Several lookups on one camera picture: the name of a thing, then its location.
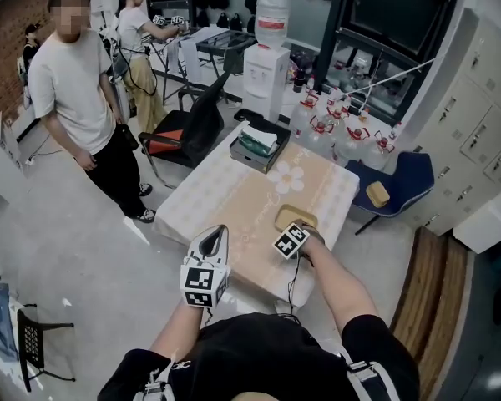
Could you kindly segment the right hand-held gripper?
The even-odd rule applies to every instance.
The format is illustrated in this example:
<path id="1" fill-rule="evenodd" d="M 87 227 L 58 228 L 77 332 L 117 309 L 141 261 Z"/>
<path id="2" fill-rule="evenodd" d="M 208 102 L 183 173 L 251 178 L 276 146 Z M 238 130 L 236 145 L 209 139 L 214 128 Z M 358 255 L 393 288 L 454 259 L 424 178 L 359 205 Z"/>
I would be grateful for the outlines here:
<path id="1" fill-rule="evenodd" d="M 301 249 L 311 237 L 325 244 L 314 226 L 306 221 L 293 221 L 273 242 L 273 248 L 283 259 L 291 260 L 298 257 Z"/>

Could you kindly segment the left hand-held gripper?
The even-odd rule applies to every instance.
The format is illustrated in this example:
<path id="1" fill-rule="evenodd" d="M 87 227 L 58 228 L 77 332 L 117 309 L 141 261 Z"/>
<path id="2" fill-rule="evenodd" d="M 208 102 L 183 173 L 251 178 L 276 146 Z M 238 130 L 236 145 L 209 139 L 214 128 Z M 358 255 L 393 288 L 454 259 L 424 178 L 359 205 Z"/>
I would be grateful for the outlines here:
<path id="1" fill-rule="evenodd" d="M 213 308 L 218 305 L 229 285 L 228 256 L 227 226 L 211 226 L 191 241 L 180 267 L 180 292 L 188 306 Z"/>

